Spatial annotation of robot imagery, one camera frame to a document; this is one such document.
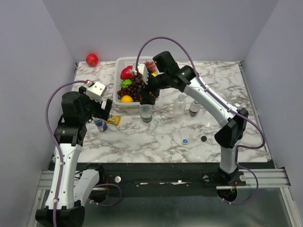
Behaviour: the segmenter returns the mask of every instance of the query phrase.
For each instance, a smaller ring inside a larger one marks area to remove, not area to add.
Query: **bottle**
[[[198,115],[201,108],[201,104],[199,104],[196,100],[194,100],[189,106],[189,115],[191,117],[195,117]]]
[[[172,115],[174,118],[180,118],[184,112],[186,107],[186,100],[184,95],[179,95],[178,98],[176,98],[173,102],[172,107]]]
[[[106,131],[107,124],[103,119],[93,117],[93,122],[95,123],[99,131]]]
[[[152,105],[144,104],[139,106],[140,117],[145,123],[152,121]]]

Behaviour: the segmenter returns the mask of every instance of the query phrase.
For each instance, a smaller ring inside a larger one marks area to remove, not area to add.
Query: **gray floor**
[[[242,189],[237,200],[253,190]],[[290,227],[279,189],[259,190],[249,204],[231,206],[219,198],[124,198],[111,208],[87,203],[83,227]]]

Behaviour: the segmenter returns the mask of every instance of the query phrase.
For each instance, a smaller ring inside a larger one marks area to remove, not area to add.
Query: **gray wall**
[[[43,0],[71,55],[85,60],[89,52],[102,60],[136,56],[148,39],[177,39],[195,60],[243,60],[277,0]],[[170,50],[186,56],[168,41],[155,41],[145,55]]]
[[[24,227],[54,145],[45,105],[74,63],[41,0],[0,2],[0,226]],[[60,96],[51,106],[52,126]]]
[[[280,0],[244,65],[270,152],[303,218],[303,1]]]

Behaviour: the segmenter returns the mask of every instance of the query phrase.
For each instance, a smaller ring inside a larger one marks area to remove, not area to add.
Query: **white plastic basket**
[[[119,58],[116,61],[116,67],[115,67],[115,78],[114,78],[114,104],[120,105],[124,108],[137,108],[139,107],[140,103],[121,103],[118,99],[117,91],[121,89],[121,83],[123,82],[122,79],[120,79],[120,75],[123,69],[125,69],[129,65],[133,65],[136,63],[137,57],[125,57],[125,58]],[[140,57],[139,63],[145,63],[146,61],[153,61],[152,57]]]

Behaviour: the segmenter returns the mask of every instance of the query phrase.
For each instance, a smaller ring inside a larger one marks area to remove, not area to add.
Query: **marble tabletop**
[[[189,62],[178,62],[180,67]],[[255,120],[249,97],[236,62],[196,61],[197,72],[203,80],[221,97],[231,104],[238,103],[249,111],[249,118]],[[107,86],[106,98],[113,99],[115,62],[100,62],[91,68],[86,62],[79,62],[75,80],[100,81]],[[75,84],[78,90],[81,84]],[[99,132],[94,123],[87,124],[83,151],[78,162],[219,162],[220,146],[214,139],[220,126],[203,108],[196,118],[189,116],[188,108],[193,99],[186,97],[187,107],[181,120],[171,117],[172,100],[180,92],[169,88],[160,92],[160,99],[153,107],[153,120],[146,124],[140,119],[139,110],[127,110],[114,105],[111,114],[121,115],[119,126],[108,125],[105,132]],[[249,123],[244,132],[243,144],[258,145],[261,137]],[[240,162],[266,162],[265,149],[240,149]]]

